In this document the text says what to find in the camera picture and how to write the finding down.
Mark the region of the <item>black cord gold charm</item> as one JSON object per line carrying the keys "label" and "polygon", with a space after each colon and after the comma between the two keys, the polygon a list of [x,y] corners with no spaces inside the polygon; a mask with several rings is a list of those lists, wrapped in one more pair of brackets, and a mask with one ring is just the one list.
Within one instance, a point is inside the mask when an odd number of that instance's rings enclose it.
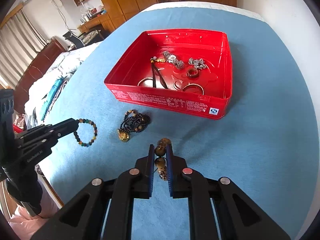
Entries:
{"label": "black cord gold charm", "polygon": [[161,75],[160,71],[158,70],[158,68],[155,65],[156,61],[157,61],[157,57],[155,57],[155,56],[150,59],[151,71],[152,71],[152,87],[153,88],[157,87],[157,78],[156,77],[158,77],[162,87],[164,89],[168,89],[167,83],[165,82],[163,76]]}

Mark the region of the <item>reddish brown ring pendant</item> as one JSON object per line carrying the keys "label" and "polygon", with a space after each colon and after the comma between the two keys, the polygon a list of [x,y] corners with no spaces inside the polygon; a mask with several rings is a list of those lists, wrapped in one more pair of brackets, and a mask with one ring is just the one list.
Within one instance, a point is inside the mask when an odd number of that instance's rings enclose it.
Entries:
{"label": "reddish brown ring pendant", "polygon": [[199,70],[195,68],[190,68],[187,70],[187,77],[194,79],[199,76]]}

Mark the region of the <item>window curtain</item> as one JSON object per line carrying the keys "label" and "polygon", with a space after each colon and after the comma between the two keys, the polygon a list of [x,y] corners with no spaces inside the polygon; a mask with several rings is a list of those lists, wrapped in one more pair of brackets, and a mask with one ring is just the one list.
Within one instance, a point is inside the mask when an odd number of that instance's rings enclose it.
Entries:
{"label": "window curtain", "polygon": [[48,44],[20,9],[1,27],[1,78],[15,88],[23,74]]}

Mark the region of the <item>red tin box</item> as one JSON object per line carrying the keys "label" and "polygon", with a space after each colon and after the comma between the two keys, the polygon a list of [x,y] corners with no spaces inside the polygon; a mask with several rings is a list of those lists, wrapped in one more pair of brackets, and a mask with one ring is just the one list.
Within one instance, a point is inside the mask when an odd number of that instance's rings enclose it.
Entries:
{"label": "red tin box", "polygon": [[[183,69],[168,63],[164,51],[184,62]],[[138,82],[152,77],[150,59],[167,83],[164,89],[139,87]],[[187,70],[199,70],[199,76],[187,77]],[[233,89],[233,63],[228,37],[221,31],[201,29],[164,29],[142,32],[125,50],[104,81],[114,97],[122,102],[155,107],[210,119],[221,119],[227,112]],[[183,92],[196,83],[204,95]]]}

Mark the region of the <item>white crumpled bedding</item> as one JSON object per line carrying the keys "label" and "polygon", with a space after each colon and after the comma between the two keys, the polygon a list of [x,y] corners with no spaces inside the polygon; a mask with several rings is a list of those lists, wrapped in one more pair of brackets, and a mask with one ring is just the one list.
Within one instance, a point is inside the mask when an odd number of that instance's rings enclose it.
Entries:
{"label": "white crumpled bedding", "polygon": [[25,125],[34,128],[46,122],[54,103],[85,59],[99,46],[92,45],[61,53],[43,77],[29,88],[29,100],[24,105]]}

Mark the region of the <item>silver bangle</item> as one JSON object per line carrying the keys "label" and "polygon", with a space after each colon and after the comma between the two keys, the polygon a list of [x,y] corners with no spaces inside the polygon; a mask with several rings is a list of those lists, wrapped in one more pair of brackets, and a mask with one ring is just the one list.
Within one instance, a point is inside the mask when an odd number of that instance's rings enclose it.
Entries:
{"label": "silver bangle", "polygon": [[196,83],[190,83],[190,84],[184,86],[182,88],[182,91],[188,92],[188,93],[197,93],[200,95],[204,95],[204,88],[201,85],[196,84]]}
{"label": "silver bangle", "polygon": [[156,80],[152,77],[145,77],[138,82],[137,86],[155,88]]}

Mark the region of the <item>black office chair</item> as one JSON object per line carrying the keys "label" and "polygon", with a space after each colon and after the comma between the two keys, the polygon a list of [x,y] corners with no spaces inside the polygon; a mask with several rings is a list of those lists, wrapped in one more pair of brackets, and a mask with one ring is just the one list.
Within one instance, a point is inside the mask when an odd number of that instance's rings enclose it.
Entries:
{"label": "black office chair", "polygon": [[79,37],[75,36],[71,31],[63,34],[63,37],[74,44],[76,49],[83,48],[85,46],[84,42]]}

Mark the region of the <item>dark wooden headboard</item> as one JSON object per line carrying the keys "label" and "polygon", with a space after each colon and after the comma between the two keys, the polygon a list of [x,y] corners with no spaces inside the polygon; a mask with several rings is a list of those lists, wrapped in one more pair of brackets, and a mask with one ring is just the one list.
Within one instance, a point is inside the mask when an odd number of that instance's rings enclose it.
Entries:
{"label": "dark wooden headboard", "polygon": [[56,38],[51,38],[50,42],[37,54],[35,59],[20,78],[14,89],[14,110],[24,113],[24,105],[29,100],[29,88],[42,78],[56,58],[66,50]]}

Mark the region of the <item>silver wristwatch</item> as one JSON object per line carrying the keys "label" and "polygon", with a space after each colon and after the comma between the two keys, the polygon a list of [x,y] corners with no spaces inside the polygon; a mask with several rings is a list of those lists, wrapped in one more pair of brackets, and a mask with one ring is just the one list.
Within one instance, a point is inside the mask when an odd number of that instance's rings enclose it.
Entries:
{"label": "silver wristwatch", "polygon": [[172,64],[177,69],[180,70],[185,67],[184,62],[182,60],[179,60],[176,55],[170,53],[169,51],[167,51],[167,50],[164,51],[163,56],[168,63]]}

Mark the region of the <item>wooden desk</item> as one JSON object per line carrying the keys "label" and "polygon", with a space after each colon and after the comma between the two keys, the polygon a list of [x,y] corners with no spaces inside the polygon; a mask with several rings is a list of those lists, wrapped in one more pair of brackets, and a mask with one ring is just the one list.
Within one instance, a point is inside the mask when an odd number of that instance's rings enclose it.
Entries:
{"label": "wooden desk", "polygon": [[103,15],[99,15],[88,22],[85,22],[78,26],[78,30],[81,33],[87,33],[90,29],[102,25],[103,29],[105,31],[113,32],[115,30],[115,27],[107,13]]}

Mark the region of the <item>gold pixiu charm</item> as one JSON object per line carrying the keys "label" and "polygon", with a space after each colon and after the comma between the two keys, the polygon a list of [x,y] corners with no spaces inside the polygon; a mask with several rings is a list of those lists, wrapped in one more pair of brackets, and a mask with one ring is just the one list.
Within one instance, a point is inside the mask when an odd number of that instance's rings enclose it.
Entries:
{"label": "gold pixiu charm", "polygon": [[128,142],[129,141],[129,139],[130,139],[129,133],[127,133],[126,131],[121,130],[121,129],[117,129],[117,132],[118,132],[119,140],[121,142]]}

